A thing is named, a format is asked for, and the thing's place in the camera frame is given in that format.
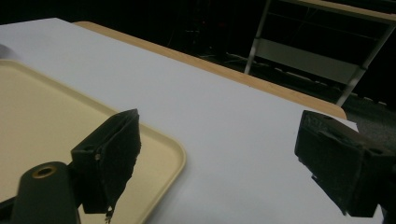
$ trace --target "metal leg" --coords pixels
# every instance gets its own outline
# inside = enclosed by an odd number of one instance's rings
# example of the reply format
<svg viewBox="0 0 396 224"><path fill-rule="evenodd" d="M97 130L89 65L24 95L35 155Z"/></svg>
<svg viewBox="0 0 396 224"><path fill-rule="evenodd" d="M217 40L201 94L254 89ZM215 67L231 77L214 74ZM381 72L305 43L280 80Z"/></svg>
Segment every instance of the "metal leg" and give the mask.
<svg viewBox="0 0 396 224"><path fill-rule="evenodd" d="M247 58L247 65L245 67L245 72L244 72L245 74L248 74L250 72L250 67L251 67L251 64L253 63L254 56L256 55L257 47L259 46L260 38L262 36L262 28L264 26L265 19L267 17L268 11L270 9L271 2L272 2L272 0L267 0L265 3L265 7L262 12L262 18L260 19L259 27L257 29L256 36L254 37L253 44L251 46L250 53Z"/></svg>
<svg viewBox="0 0 396 224"><path fill-rule="evenodd" d="M375 58L376 54L381 50L381 48L382 48L382 46L384 46L385 42L387 42L389 36L392 34L395 27L396 27L396 25L390 25L388 27L388 29L385 31L385 33L382 34L381 38L376 43L376 45L375 45L374 49L371 51L370 55L367 57L367 59L361 65L361 68L356 70L356 72L353 74L351 79L346 84L346 88L344 89L343 94L341 95L341 97L338 99L338 101L336 103L337 105L341 106L344 104L344 102L346 101L349 94L352 93L353 89L355 89L356 85L363 77L364 73L368 69L370 63Z"/></svg>

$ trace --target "wooden desk edge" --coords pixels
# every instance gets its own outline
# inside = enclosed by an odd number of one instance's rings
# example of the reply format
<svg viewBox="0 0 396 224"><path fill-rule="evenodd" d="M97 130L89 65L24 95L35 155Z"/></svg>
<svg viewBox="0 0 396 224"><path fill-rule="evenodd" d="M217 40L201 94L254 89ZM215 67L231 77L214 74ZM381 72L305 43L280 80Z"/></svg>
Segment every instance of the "wooden desk edge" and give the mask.
<svg viewBox="0 0 396 224"><path fill-rule="evenodd" d="M210 73L217 74L222 77L226 77L228 79L231 79L233 81L248 85L249 87L252 87L254 89L260 90L260 91L265 91L268 93L271 93L275 96L281 97L283 99L292 101L294 103L300 104L300 105L305 105L310 108L316 109L317 111L320 111L322 113L326 113L329 115L336 116L337 118L341 119L347 119L347 115L344 112L344 110L338 106L331 104L326 101L319 100L318 98L290 90L288 88L284 88L281 86L278 86L274 83L261 80L256 77L252 77L240 72L237 72L233 69L223 67L214 63L207 62L205 60L190 56L188 54L169 49L157 44L153 44L151 42L148 42L143 39L136 38L131 35L126 35L124 33L111 30L107 27L101 26L99 24L90 22L90 21L77 21L74 22L75 25L78 25L80 27L83 27L85 29L94 31L98 34L101 35L106 35L108 37L117 39L119 41L122 41L127 44L131 44L134 46L137 46L141 49L146 49L158 54L161 54L162 56L187 63L189 65L192 65L194 67L198 67L201 69L204 69Z"/></svg>

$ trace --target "dark background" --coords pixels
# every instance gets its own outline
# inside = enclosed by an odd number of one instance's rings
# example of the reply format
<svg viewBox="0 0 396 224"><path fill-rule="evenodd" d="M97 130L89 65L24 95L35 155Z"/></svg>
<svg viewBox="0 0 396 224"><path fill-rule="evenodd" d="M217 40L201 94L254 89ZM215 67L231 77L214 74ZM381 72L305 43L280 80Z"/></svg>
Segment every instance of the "dark background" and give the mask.
<svg viewBox="0 0 396 224"><path fill-rule="evenodd" d="M259 0L0 0L0 24L59 18L92 21L191 55L247 57L265 1ZM362 63L386 26L274 2L263 36L350 63ZM393 34L354 90L396 106Z"/></svg>

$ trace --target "tray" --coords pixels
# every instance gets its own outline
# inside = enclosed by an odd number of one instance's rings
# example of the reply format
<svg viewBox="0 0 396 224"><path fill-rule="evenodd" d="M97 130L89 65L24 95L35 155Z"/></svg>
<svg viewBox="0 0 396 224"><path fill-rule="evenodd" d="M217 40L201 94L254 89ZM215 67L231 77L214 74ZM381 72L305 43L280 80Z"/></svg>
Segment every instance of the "tray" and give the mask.
<svg viewBox="0 0 396 224"><path fill-rule="evenodd" d="M0 60L0 202L16 195L28 169L70 163L70 150L115 113L22 63ZM185 150L169 136L142 123L140 135L141 153L114 223L144 222L186 162ZM104 223L105 215L86 215L81 207L81 223Z"/></svg>

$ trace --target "yellow plastic tray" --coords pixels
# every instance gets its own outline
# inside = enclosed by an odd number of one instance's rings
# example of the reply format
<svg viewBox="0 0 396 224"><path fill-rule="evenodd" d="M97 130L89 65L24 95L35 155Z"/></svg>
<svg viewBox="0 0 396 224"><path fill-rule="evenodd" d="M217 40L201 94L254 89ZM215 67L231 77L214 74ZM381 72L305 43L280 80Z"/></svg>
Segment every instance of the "yellow plastic tray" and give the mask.
<svg viewBox="0 0 396 224"><path fill-rule="evenodd" d="M70 163L70 150L115 113L21 63L0 60L0 202L16 195L28 169ZM174 139L142 123L140 135L141 153L113 223L144 222L186 162ZM79 213L83 224L104 223L105 215Z"/></svg>

